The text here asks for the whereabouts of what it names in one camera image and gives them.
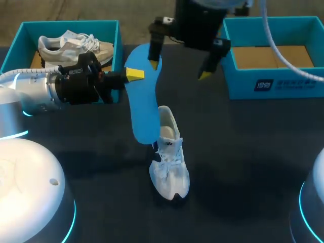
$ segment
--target logo on box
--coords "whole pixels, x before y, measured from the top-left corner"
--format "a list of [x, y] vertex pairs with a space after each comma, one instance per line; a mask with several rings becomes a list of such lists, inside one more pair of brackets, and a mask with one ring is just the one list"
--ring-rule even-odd
[[259, 79], [255, 85], [254, 91], [269, 91], [273, 84], [273, 79]]

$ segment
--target shoe sole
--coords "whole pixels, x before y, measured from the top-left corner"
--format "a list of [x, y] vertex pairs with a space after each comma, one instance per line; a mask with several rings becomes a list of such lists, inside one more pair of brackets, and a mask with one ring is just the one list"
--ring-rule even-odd
[[[108, 58], [107, 60], [104, 60], [100, 62], [101, 66], [104, 67], [107, 63], [109, 63], [112, 60], [113, 57]], [[76, 62], [46, 62], [42, 58], [42, 67], [43, 68], [50, 68], [50, 67], [56, 67], [56, 66], [63, 66], [63, 67], [68, 67], [68, 66], [74, 66]]]

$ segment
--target white cable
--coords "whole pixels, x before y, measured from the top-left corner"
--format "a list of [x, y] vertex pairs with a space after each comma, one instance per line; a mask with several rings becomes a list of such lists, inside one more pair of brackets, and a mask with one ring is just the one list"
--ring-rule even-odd
[[0, 82], [6, 77], [18, 74], [18, 73], [60, 73], [59, 66], [50, 67], [50, 68], [24, 68], [24, 69], [15, 69], [4, 74], [0, 75]]
[[275, 51], [275, 53], [277, 54], [278, 58], [289, 68], [291, 69], [294, 73], [303, 76], [307, 79], [311, 79], [311, 80], [315, 80], [315, 81], [320, 81], [320, 82], [324, 82], [324, 78], [320, 77], [320, 76], [316, 76], [313, 74], [310, 74], [308, 72], [304, 72], [298, 68], [296, 68], [294, 65], [292, 65], [289, 61], [287, 61], [283, 55], [280, 53], [280, 51], [278, 50], [277, 46], [275, 45], [272, 35], [271, 35], [271, 31], [269, 28], [269, 23], [268, 23], [268, 16], [267, 16], [267, 0], [261, 0], [261, 13], [262, 13], [262, 20], [263, 20], [263, 26], [264, 26], [264, 30], [267, 36], [267, 39], [270, 43], [271, 48]]

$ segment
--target white sneaker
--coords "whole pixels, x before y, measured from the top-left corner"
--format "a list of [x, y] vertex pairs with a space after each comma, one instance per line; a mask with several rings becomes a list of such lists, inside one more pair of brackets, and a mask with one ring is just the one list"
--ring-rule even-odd
[[182, 141], [176, 121], [167, 106], [158, 108], [160, 138], [152, 144], [154, 154], [149, 168], [151, 180], [161, 196], [172, 200], [189, 192], [189, 172], [184, 161]]
[[38, 51], [45, 61], [45, 67], [75, 65], [79, 54], [93, 52], [101, 65], [113, 57], [113, 44], [101, 42], [92, 34], [76, 34], [67, 30], [61, 37], [38, 39]]

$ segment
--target open box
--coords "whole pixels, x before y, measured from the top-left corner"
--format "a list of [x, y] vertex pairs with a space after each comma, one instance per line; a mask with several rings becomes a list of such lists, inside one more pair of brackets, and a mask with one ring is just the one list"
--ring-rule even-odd
[[[286, 59], [324, 76], [324, 27], [317, 17], [271, 17], [269, 26]], [[232, 45], [221, 62], [230, 99], [324, 97], [324, 83], [307, 80], [279, 61], [269, 47], [262, 18], [227, 18], [221, 36]]]
[[[93, 34], [103, 42], [114, 44], [114, 54], [111, 70], [120, 71], [123, 68], [123, 44], [118, 21], [49, 21], [23, 22], [11, 44], [0, 73], [19, 68], [30, 68], [38, 49], [38, 38], [44, 35], [57, 38], [66, 30], [75, 33]], [[119, 99], [119, 92], [111, 92], [114, 102]]]

